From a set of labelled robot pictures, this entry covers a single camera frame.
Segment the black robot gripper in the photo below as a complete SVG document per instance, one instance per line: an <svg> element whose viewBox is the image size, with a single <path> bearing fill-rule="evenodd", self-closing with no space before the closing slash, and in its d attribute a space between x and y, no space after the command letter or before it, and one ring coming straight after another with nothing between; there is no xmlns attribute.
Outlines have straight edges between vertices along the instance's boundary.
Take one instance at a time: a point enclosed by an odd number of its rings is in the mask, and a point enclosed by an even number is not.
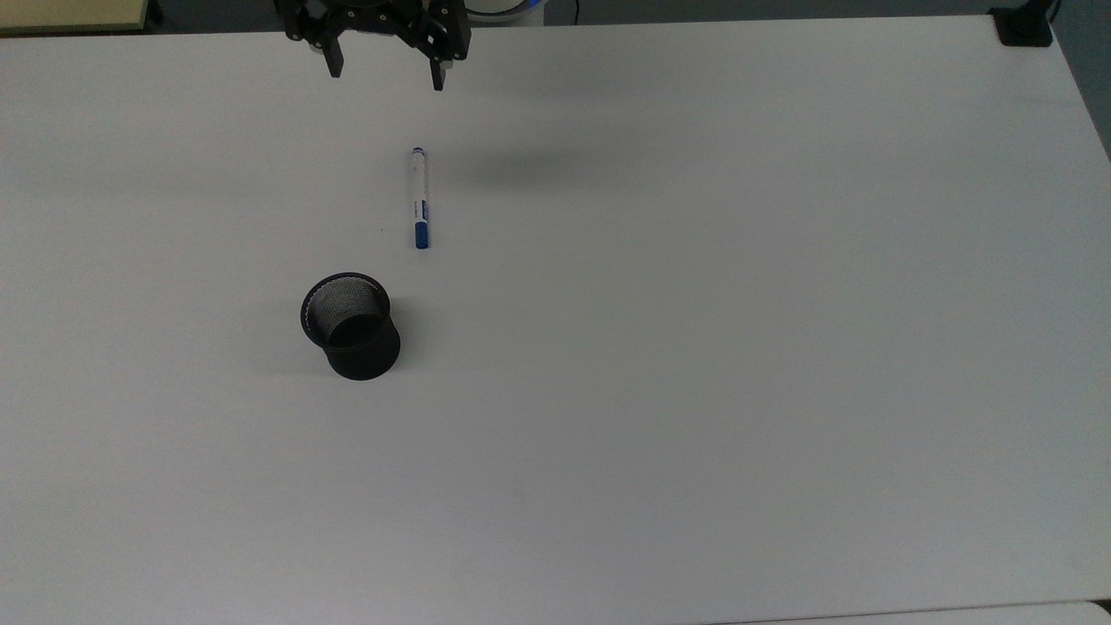
<svg viewBox="0 0 1111 625"><path fill-rule="evenodd" d="M444 91L448 68L469 56L471 28L462 1L278 1L286 36L326 59L332 78L344 71L339 36L347 30L399 36L429 61L432 88Z"/></svg>

